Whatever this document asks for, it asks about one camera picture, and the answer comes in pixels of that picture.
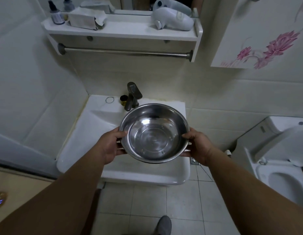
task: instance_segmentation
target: toilet lid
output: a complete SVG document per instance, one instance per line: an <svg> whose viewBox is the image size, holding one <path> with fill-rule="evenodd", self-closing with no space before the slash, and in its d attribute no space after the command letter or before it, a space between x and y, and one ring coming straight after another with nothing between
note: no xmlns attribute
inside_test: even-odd
<svg viewBox="0 0 303 235"><path fill-rule="evenodd" d="M268 142L258 153L255 160L289 160L295 166L303 167L303 125L285 130Z"/></svg>

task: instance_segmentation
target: shoe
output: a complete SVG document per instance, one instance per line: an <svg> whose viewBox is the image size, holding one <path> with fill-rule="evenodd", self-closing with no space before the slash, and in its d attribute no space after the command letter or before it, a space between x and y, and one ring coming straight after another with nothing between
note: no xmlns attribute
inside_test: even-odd
<svg viewBox="0 0 303 235"><path fill-rule="evenodd" d="M154 235L171 235L171 229L171 219L164 215L159 219Z"/></svg>

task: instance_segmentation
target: hand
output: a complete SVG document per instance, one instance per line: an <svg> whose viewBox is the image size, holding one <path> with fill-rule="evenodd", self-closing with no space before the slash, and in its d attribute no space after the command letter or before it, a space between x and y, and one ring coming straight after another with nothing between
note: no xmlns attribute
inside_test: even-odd
<svg viewBox="0 0 303 235"><path fill-rule="evenodd" d="M126 154L126 151L121 149L122 144L120 142L117 143L117 141L126 135L127 132L119 131L119 127L117 127L104 133L91 150L103 157L105 165L109 164L114 160L116 155Z"/></svg>
<svg viewBox="0 0 303 235"><path fill-rule="evenodd" d="M212 152L216 149L209 138L202 132L197 132L195 129L191 130L185 134L182 134L183 138L190 140L192 145L188 145L186 149L190 151L184 151L180 156L182 157L192 157L200 164L206 166L207 161L212 155Z"/></svg>

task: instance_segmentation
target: toilet tank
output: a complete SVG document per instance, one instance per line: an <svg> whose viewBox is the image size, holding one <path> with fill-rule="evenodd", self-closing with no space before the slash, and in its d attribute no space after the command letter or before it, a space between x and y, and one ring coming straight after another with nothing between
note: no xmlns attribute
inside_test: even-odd
<svg viewBox="0 0 303 235"><path fill-rule="evenodd" d="M255 160L255 154L263 146L283 131L298 125L303 125L303 118L269 116L241 136L237 140L237 148L244 148L250 153L251 159Z"/></svg>

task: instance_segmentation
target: wall shelf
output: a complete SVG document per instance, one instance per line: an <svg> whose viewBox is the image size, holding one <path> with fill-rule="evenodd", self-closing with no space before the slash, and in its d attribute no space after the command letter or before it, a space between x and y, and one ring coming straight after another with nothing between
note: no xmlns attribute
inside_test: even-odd
<svg viewBox="0 0 303 235"><path fill-rule="evenodd" d="M199 19L194 19L195 24L192 30L178 31L173 29L157 30L154 24L151 22L150 16L118 14L108 14L107 16L108 20L106 26L102 30L97 31L72 27L68 22L63 25L56 25L52 22L51 18L44 20L42 22L42 26L48 35L59 34L93 37L193 41L196 42L192 58L192 62L194 62L203 32Z"/></svg>

